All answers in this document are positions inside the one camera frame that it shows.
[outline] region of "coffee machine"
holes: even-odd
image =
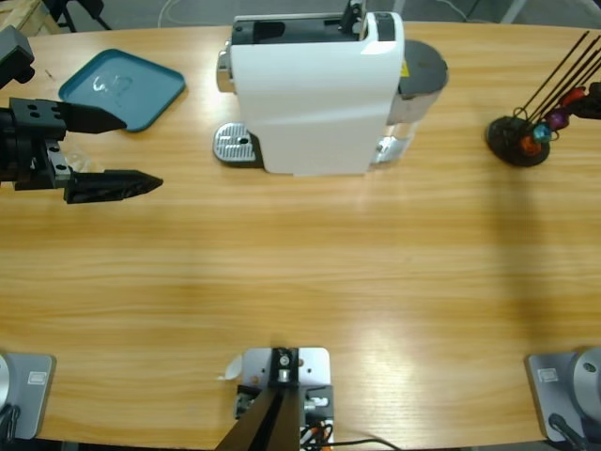
[[[299,176],[362,174],[398,158],[408,141],[395,126],[421,118],[447,81],[439,54],[409,42],[397,13],[367,12],[361,0],[342,14],[237,17],[217,85],[236,93],[243,122],[215,133],[216,157]],[[439,61],[412,68],[407,47]],[[424,71],[434,83],[401,92],[409,79],[432,81]]]

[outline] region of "label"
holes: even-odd
[[[403,66],[401,67],[401,77],[409,77],[409,66],[405,60],[403,60]]]
[[[48,380],[48,373],[43,371],[30,371],[27,378],[28,385],[45,385]]]
[[[538,380],[540,382],[557,382],[557,371],[555,368],[541,368],[538,370]]]

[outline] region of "wooden table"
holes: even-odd
[[[41,436],[213,447],[233,425],[249,347],[331,352],[337,438],[406,448],[542,438],[524,358],[601,344],[598,123],[574,120],[542,166],[498,161],[483,132],[524,102],[581,30],[408,24],[451,82],[407,155],[364,177],[294,178],[215,161],[239,119],[218,92],[227,28],[31,39],[56,99],[116,47],[188,89],[145,132],[71,134],[105,168],[164,178],[119,203],[0,195],[0,344],[56,356]]]

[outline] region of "plastic tray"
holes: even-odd
[[[186,86],[181,73],[109,49],[94,56],[58,90],[72,103],[99,106],[139,132],[152,124]]]

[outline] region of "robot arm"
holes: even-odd
[[[0,88],[12,79],[28,82],[33,60],[24,35],[12,26],[0,32]],[[161,179],[139,171],[75,172],[58,144],[67,131],[102,133],[125,127],[118,117],[93,106],[10,99],[8,108],[0,108],[0,182],[13,182],[16,191],[63,188],[69,204],[149,193],[162,185]]]

